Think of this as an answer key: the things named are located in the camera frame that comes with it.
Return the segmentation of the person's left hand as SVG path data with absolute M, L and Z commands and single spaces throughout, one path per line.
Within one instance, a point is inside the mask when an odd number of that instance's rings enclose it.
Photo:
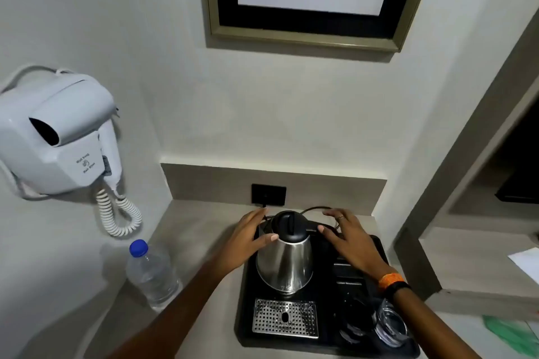
M 212 272 L 217 278 L 223 279 L 257 252 L 252 251 L 252 241 L 266 212 L 267 208 L 259 208 L 239 220 L 229 238 L 211 259 Z

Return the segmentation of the person's right hand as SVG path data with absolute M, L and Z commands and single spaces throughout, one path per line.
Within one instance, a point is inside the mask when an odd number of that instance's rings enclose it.
M 334 247 L 350 265 L 379 281 L 384 275 L 396 270 L 378 253 L 373 239 L 363 229 L 359 219 L 346 209 L 327 209 L 323 214 L 333 217 L 339 224 L 343 239 L 341 247 Z

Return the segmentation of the steel electric kettle black lid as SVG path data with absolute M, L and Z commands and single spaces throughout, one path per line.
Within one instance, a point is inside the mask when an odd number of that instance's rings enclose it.
M 277 235 L 257 252 L 255 267 L 261 280 L 281 295 L 305 288 L 314 275 L 314 253 L 321 244 L 317 222 L 296 211 L 281 211 L 263 222 L 257 234 Z

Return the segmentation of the person's right forearm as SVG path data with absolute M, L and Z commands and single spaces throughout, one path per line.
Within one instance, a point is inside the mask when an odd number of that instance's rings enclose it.
M 481 359 L 409 288 L 397 290 L 394 306 L 429 359 Z

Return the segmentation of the person's left forearm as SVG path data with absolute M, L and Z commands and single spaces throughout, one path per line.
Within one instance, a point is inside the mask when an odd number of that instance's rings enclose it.
M 224 256 L 205 263 L 180 294 L 149 326 L 106 359 L 174 359 L 206 302 L 226 275 L 243 263 Z

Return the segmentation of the orange wristband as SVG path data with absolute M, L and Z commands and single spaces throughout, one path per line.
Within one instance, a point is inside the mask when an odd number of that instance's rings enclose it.
M 389 287 L 401 282 L 405 282 L 405 280 L 398 272 L 384 274 L 378 281 L 378 289 L 380 292 L 385 292 Z

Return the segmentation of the perforated metal drip grate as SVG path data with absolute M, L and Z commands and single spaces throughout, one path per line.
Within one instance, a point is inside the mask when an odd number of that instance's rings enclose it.
M 257 298 L 254 302 L 252 331 L 256 334 L 319 338 L 316 305 L 312 301 L 281 301 Z

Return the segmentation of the black wrist band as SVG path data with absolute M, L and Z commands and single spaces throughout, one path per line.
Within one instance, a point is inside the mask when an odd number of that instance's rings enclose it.
M 395 294 L 401 289 L 411 289 L 411 287 L 406 281 L 395 281 L 384 289 L 383 296 L 386 300 L 392 303 L 394 301 Z

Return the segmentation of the clear drinking glass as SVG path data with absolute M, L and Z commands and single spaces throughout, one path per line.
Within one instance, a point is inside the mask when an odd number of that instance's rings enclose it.
M 390 348 L 403 346 L 410 338 L 408 327 L 393 304 L 383 299 L 376 311 L 376 335 Z
M 361 296 L 347 295 L 339 311 L 340 335 L 350 344 L 359 344 L 372 335 L 376 327 L 373 305 Z

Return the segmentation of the clear water bottle blue cap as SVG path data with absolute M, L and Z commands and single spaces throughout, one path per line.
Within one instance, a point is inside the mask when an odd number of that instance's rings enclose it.
M 183 288 L 168 250 L 160 245 L 134 240 L 129 246 L 126 275 L 156 313 L 162 312 Z

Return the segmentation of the grey wooden shelf unit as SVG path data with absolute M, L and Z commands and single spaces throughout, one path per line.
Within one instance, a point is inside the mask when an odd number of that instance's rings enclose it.
M 539 247 L 539 204 L 503 202 L 503 148 L 539 117 L 539 8 L 394 241 L 408 283 L 433 310 L 539 322 L 539 285 L 509 258 Z

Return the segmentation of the black box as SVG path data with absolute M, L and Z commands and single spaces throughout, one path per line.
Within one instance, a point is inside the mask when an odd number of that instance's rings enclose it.
M 539 117 L 523 119 L 503 148 L 513 172 L 496 197 L 503 202 L 539 204 Z

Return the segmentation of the white paper sheet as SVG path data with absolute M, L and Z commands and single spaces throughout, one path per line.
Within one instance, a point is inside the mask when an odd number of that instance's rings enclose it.
M 508 258 L 539 285 L 539 247 L 511 254 Z

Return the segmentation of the green plastic bag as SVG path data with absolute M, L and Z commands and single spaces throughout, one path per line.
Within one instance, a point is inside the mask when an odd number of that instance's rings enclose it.
M 534 331 L 528 322 L 522 324 L 489 315 L 482 315 L 482 322 L 491 333 L 515 352 L 539 359 L 539 331 Z

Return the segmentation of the black wall power outlet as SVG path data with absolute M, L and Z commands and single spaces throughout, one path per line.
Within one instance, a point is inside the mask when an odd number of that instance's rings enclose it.
M 284 206 L 287 188 L 278 185 L 251 185 L 251 203 L 259 206 Z

